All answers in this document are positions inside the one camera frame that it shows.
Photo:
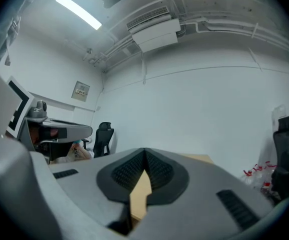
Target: headrest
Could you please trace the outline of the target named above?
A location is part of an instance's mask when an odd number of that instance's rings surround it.
[[[101,124],[99,124],[99,129],[101,130],[111,129],[111,122],[102,122]]]
[[[279,122],[279,129],[278,132],[286,132],[289,131],[289,116],[280,118]]]

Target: person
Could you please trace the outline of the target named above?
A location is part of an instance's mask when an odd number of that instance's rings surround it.
[[[91,158],[91,154],[87,150],[80,146],[79,143],[74,142],[66,156],[58,157],[57,159],[50,161],[50,165],[89,160]]]

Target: desk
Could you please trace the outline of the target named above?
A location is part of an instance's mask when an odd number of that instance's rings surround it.
[[[207,154],[182,154],[179,155],[201,160],[207,163],[213,164],[214,162],[210,159]],[[146,171],[143,171],[138,183],[135,185],[133,191],[130,194],[130,210],[131,216],[140,221],[146,214],[146,204],[147,204],[147,196],[151,194],[151,185],[149,177]]]

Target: ceiling fixture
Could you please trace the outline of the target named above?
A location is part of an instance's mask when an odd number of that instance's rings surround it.
[[[74,14],[78,15],[81,19],[87,22],[91,27],[95,30],[101,27],[101,23],[96,20],[90,13],[88,13],[85,9],[81,8],[72,0],[56,0],[59,4],[66,7]]]

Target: ceiling vent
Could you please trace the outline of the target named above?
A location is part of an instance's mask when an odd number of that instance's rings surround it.
[[[166,6],[146,12],[126,24],[131,34],[135,34],[152,25],[171,20],[171,15]]]

